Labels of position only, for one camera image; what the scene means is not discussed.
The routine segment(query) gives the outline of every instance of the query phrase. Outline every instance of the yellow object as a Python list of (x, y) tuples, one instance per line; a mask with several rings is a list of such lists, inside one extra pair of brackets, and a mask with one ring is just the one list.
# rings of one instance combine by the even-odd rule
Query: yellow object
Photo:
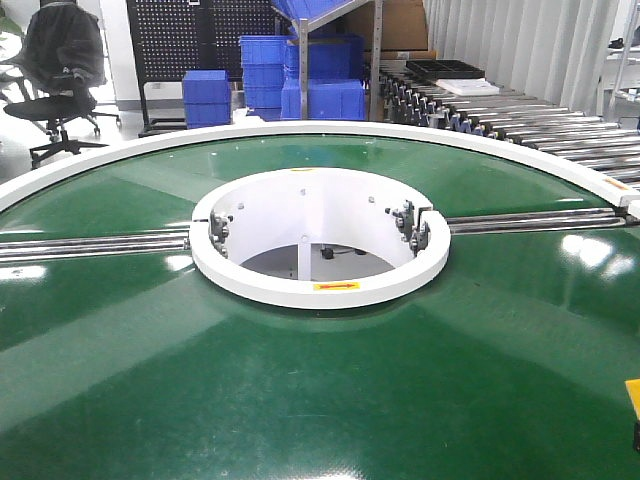
[(605, 182), (607, 182), (610, 185), (613, 185), (616, 188), (619, 188), (620, 190), (630, 190), (628, 185), (625, 185), (622, 182), (619, 182), (618, 180), (611, 178), (611, 177), (607, 177), (604, 179)]
[(360, 284), (358, 282), (336, 282), (336, 283), (316, 283), (313, 285), (314, 290), (323, 290), (332, 292), (335, 290), (358, 290)]
[(627, 390), (629, 391), (629, 396), (631, 397), (633, 408), (636, 411), (638, 420), (640, 420), (640, 379), (627, 380), (625, 383), (627, 384)]

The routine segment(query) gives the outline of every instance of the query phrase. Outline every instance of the circular opening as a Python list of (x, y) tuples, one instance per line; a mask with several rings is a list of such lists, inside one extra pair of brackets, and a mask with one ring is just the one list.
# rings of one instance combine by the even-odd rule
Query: circular opening
[(196, 206), (199, 269), (243, 297), (349, 308), (419, 288), (444, 267), (450, 232), (396, 180), (335, 168), (279, 170), (219, 187)]

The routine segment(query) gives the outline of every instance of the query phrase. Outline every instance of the black tray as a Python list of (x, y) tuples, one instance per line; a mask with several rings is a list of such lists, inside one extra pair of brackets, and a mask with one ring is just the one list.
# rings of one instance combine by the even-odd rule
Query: black tray
[(424, 80), (484, 78), (484, 70), (459, 60), (409, 60), (407, 68)]

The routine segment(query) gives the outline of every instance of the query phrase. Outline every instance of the pegboard wall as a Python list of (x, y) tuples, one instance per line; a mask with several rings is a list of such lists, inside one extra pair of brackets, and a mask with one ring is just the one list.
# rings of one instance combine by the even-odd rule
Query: pegboard wall
[(187, 70), (242, 78), (240, 35), (275, 33), (269, 0), (127, 0), (139, 83), (181, 81)]

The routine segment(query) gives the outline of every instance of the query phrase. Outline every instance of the cardboard box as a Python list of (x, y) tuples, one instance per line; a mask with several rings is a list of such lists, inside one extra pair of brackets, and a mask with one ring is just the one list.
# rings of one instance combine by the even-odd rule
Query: cardboard box
[[(435, 50), (382, 50), (381, 60), (435, 60)], [(364, 59), (371, 61), (371, 52), (364, 52)]]
[[(367, 3), (344, 17), (348, 33), (365, 39), (365, 50), (371, 50), (375, 5)], [(386, 0), (383, 7), (382, 50), (429, 50), (427, 17), (422, 0)]]

